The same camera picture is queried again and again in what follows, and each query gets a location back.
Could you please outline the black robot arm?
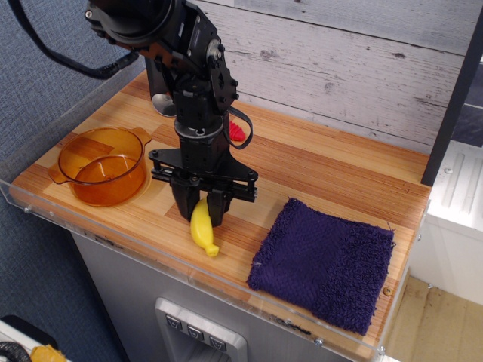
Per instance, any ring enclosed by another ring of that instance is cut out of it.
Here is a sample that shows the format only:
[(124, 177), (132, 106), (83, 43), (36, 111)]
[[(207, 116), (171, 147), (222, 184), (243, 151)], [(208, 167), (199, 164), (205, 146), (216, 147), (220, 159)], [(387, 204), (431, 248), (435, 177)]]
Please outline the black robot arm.
[(92, 1), (87, 20), (111, 44), (154, 62), (174, 102), (176, 149), (150, 152), (154, 179), (168, 182), (182, 217), (190, 219), (201, 192), (219, 226), (233, 199), (254, 201), (257, 172), (235, 160), (229, 119), (237, 81), (226, 65), (216, 26), (187, 1)]

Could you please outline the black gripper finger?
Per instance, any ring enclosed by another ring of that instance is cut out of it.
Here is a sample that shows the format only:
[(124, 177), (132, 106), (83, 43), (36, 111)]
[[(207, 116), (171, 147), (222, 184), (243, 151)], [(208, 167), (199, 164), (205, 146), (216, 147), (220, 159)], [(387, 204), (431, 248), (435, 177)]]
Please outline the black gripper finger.
[(208, 212), (213, 227), (218, 227), (222, 224), (224, 214), (229, 210), (232, 199), (233, 195), (228, 191), (213, 190), (208, 193)]
[(180, 215), (190, 221), (195, 206), (200, 200), (199, 185), (185, 179), (172, 179), (170, 185)]

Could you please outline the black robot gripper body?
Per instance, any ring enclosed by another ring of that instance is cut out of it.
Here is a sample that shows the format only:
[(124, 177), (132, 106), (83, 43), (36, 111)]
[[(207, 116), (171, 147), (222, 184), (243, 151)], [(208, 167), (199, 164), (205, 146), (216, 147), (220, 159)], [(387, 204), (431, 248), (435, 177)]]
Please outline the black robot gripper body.
[(258, 174), (237, 161), (226, 137), (180, 138), (178, 149), (154, 149), (152, 176), (170, 184), (180, 198), (190, 189), (226, 192), (231, 198), (253, 202), (257, 196)]

